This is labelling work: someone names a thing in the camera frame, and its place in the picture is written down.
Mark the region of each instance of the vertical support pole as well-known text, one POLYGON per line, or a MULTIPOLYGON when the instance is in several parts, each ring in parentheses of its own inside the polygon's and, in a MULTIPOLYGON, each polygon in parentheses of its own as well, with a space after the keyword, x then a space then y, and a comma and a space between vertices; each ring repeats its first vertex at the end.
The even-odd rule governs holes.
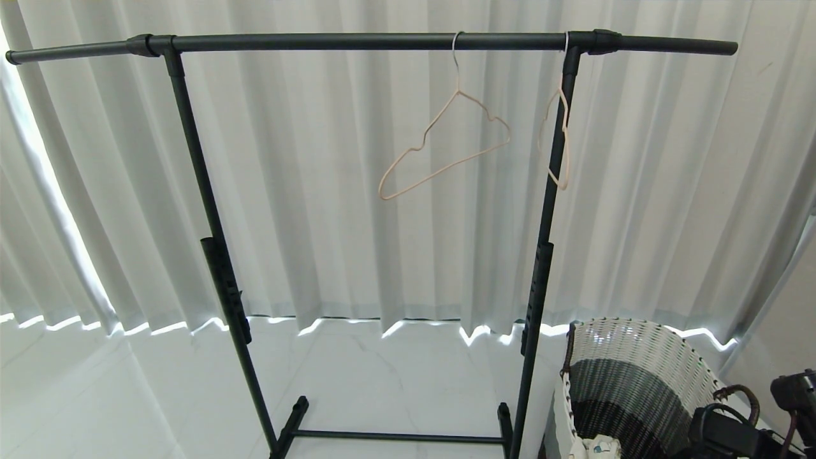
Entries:
POLYGON ((213 283, 215 284, 215 290, 218 292, 224 317, 229 325, 229 335, 233 339, 241 370, 250 389, 252 403, 258 413, 269 450, 274 454, 278 450, 277 438, 272 427, 272 421, 269 419, 264 396, 261 393, 258 376, 255 374, 255 368, 252 365, 249 347, 247 347, 251 340, 249 323, 244 315, 241 293, 237 289, 235 273, 229 259, 227 241, 224 237, 224 228, 221 226, 218 207, 215 205, 215 195, 210 183, 210 175, 206 169, 201 140, 198 138, 193 107, 190 104, 190 95, 187 91, 187 82, 184 80, 184 66, 181 62, 181 54, 173 49, 172 45, 166 47, 163 54, 167 64, 167 72, 173 84, 175 103, 179 108, 181 126, 184 129, 190 159, 193 161, 198 191, 201 193, 207 222, 210 224, 210 232, 212 233, 211 238, 202 239, 202 248, 207 258, 207 264, 210 266, 213 283))
MULTIPOLYGON (((564 92, 567 104, 572 104, 572 93, 575 88, 575 76, 578 74, 578 64, 583 50, 580 47, 571 47, 564 58, 561 89, 564 92)), ((558 177, 561 170, 561 158, 564 153, 564 133, 561 124, 564 122, 564 103, 558 102, 556 129, 552 136, 550 150, 550 170, 558 177)), ((541 212, 541 226, 539 227, 539 241, 535 248, 535 264, 533 267, 533 281, 530 285, 530 299, 527 303, 527 318, 522 334, 521 354, 524 355, 524 366, 521 369, 521 385, 518 390, 518 405, 516 406, 516 422, 513 424, 512 446, 510 459, 518 459, 521 454, 521 436, 524 433, 524 422, 527 418, 527 404, 530 402, 530 387, 533 383, 535 367, 535 353, 539 347, 539 333, 541 318, 544 310, 544 296, 547 293, 547 281, 552 264, 553 245, 549 242, 552 228, 552 214, 556 207, 558 188, 554 181, 547 180, 544 193, 544 205, 541 212)))

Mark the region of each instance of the clothes rack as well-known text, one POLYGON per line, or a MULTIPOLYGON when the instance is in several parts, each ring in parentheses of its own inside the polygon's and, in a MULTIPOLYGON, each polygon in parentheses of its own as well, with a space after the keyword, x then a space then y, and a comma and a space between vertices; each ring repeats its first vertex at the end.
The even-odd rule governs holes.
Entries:
MULTIPOLYGON (((521 371, 515 422, 511 422, 506 403, 498 408, 498 437, 440 435, 440 434, 388 434, 372 432, 346 432, 337 430, 305 430, 300 428, 308 410, 308 399, 301 395, 292 407, 292 413, 279 436, 275 435, 264 396, 249 352, 250 325, 241 302, 233 265, 229 256, 224 228, 215 205, 209 174, 207 173, 198 136, 193 107, 184 77, 181 55, 185 52, 203 51, 280 51, 280 50, 450 50, 455 33, 260 33, 234 35, 152 35, 141 34, 118 42, 101 42, 65 47, 50 47, 27 51, 9 51, 6 59, 20 65, 27 62, 64 60, 83 57, 132 54, 146 57, 163 57, 170 76, 175 102, 181 117, 184 136, 193 162, 198 188, 204 203, 206 218, 212 233, 201 240, 215 289, 229 325, 238 360, 249 386, 255 410, 269 447, 270 459, 283 459, 295 438, 329 439, 375 439, 419 442, 481 443, 501 445, 505 459, 518 459, 527 405, 530 401, 530 385, 533 380, 535 355, 547 292, 547 281, 552 264, 553 245, 549 241, 552 214, 555 210, 557 187, 548 179, 544 193, 543 210, 535 250, 533 279, 524 332, 521 339, 521 355, 524 363, 521 371)), ((456 41, 456 50, 530 50, 565 51, 562 69, 562 90, 566 103, 572 102, 575 77, 578 74, 582 54, 600 55, 616 51, 656 51, 690 54, 731 56, 737 51, 737 43, 691 38, 637 37, 610 30, 576 31, 568 33, 462 33, 456 41)), ((559 100, 555 126, 564 121, 565 106, 559 100)), ((552 138, 549 168, 558 177, 564 151, 564 133, 555 129, 552 138)))

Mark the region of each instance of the black device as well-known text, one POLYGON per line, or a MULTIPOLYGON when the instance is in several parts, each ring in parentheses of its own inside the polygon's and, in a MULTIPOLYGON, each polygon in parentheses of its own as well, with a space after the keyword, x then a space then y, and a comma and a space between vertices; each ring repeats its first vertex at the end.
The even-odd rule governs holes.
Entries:
POLYGON ((693 445, 675 459, 816 459, 816 372, 811 369, 789 376, 781 376, 771 382, 770 392, 776 404, 791 413, 791 427, 786 438, 775 438, 771 430, 758 430, 751 422, 732 408, 713 403, 697 408, 689 428, 689 441, 693 445), (727 411, 728 417, 717 411, 727 411), (790 451, 793 430, 805 444, 801 454, 790 451))

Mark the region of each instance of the light under curtain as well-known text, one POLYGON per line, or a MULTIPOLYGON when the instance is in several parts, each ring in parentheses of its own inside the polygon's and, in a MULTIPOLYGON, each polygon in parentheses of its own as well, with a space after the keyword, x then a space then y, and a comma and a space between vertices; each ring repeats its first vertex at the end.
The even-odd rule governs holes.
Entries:
MULTIPOLYGON (((812 2, 19 0, 0 11, 15 49, 138 33, 595 28, 739 42, 734 57, 582 59, 570 187, 560 192, 552 230, 550 324, 621 315, 706 327, 727 341, 773 289, 816 195, 808 148, 816 133, 812 2)), ((247 314, 294 315, 301 327, 323 316, 381 318, 383 330, 404 318, 461 319, 468 332, 482 324, 508 332, 524 318, 548 179, 536 136, 563 53, 457 56, 463 90, 508 121, 512 141, 385 202, 380 177, 419 143, 453 91, 449 52, 184 55, 247 314)), ((78 311, 83 322, 107 327, 185 321, 194 329, 220 315, 198 242, 209 236, 206 219, 164 63, 115 56, 19 70, 116 313, 96 307, 74 279, 62 296, 69 301, 48 292, 47 322, 78 311)), ((552 129, 548 123, 545 145, 552 129)), ((503 135, 477 107, 455 102, 386 191, 503 135)), ((7 218, 3 197, 5 229, 18 217, 7 218)), ((15 205, 8 212, 27 212, 27 201, 15 205)), ((13 246, 19 260, 16 244, 4 239, 3 250, 13 246)), ((53 252, 24 256, 50 260, 53 252)), ((16 278, 3 278, 3 308, 46 301, 8 298, 16 278)))

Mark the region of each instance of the wicker basket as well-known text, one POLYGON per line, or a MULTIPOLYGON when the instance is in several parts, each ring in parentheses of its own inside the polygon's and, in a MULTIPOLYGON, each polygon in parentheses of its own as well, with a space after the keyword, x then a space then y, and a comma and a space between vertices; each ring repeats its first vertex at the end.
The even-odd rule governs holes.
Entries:
POLYGON ((564 415, 554 419, 558 443, 605 434, 620 440, 630 458, 670 457, 689 446, 694 410, 712 403, 721 387, 675 333, 606 318, 572 323, 561 381, 563 397, 557 390, 553 404, 564 415))

